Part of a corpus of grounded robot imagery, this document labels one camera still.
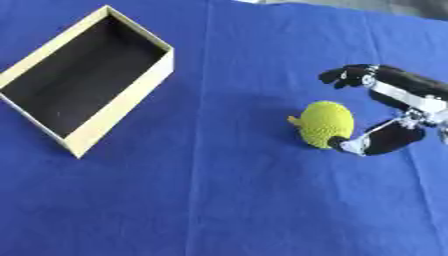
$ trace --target open box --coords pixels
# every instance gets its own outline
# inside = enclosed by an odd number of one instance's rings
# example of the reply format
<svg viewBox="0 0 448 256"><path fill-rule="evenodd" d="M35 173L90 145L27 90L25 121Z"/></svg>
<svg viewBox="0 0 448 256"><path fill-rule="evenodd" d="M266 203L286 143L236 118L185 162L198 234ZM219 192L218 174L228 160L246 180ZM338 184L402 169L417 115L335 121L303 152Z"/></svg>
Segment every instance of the open box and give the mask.
<svg viewBox="0 0 448 256"><path fill-rule="evenodd" d="M110 6L0 74L0 97L76 157L159 85L174 49Z"/></svg>

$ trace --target blue fabric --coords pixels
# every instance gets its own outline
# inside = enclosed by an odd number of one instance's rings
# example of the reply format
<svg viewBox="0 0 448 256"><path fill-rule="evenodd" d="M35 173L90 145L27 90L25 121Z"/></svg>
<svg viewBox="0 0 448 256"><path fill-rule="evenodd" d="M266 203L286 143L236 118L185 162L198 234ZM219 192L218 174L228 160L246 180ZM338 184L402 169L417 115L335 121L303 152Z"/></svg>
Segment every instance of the blue fabric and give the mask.
<svg viewBox="0 0 448 256"><path fill-rule="evenodd" d="M309 5L109 1L176 47L176 72L82 160L0 104L0 255L448 253L448 148L312 149L286 117L395 115L319 72L392 64L448 81L444 22ZM0 68L100 1L0 1Z"/></svg>

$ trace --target yellow ball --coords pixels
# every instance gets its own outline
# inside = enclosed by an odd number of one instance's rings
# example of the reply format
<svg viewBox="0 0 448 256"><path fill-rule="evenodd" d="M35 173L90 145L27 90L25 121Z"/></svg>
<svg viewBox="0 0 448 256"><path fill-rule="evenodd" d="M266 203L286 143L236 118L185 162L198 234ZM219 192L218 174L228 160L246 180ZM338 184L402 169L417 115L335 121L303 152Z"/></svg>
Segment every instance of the yellow ball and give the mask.
<svg viewBox="0 0 448 256"><path fill-rule="evenodd" d="M355 121L350 111L341 104L318 101L308 105L300 119L289 117L291 123L299 128L306 143L317 148L329 149L328 140L333 136L349 139Z"/></svg>

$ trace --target knitted ball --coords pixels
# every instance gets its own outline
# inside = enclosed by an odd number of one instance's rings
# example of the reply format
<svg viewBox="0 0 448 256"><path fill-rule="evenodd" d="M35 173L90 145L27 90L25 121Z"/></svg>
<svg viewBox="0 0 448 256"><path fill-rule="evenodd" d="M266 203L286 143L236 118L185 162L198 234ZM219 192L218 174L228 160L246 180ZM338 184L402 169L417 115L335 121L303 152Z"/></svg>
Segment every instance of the knitted ball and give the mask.
<svg viewBox="0 0 448 256"><path fill-rule="evenodd" d="M355 122L350 111L330 101L318 101L308 105L300 119L289 117L299 127L303 140L317 148L329 149L328 140L333 136L350 138Z"/></svg>

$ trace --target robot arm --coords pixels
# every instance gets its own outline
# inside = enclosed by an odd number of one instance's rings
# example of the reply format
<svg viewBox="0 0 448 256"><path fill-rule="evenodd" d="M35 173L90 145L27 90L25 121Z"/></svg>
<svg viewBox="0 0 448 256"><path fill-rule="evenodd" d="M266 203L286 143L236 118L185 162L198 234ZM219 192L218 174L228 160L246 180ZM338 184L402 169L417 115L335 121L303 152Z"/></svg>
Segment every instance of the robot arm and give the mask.
<svg viewBox="0 0 448 256"><path fill-rule="evenodd" d="M388 153L425 137L423 126L438 127L448 144L448 85L386 65L347 65L322 73L319 79L336 89L365 87L372 99L398 108L402 116L368 129L354 140L334 138L335 149L357 155Z"/></svg>

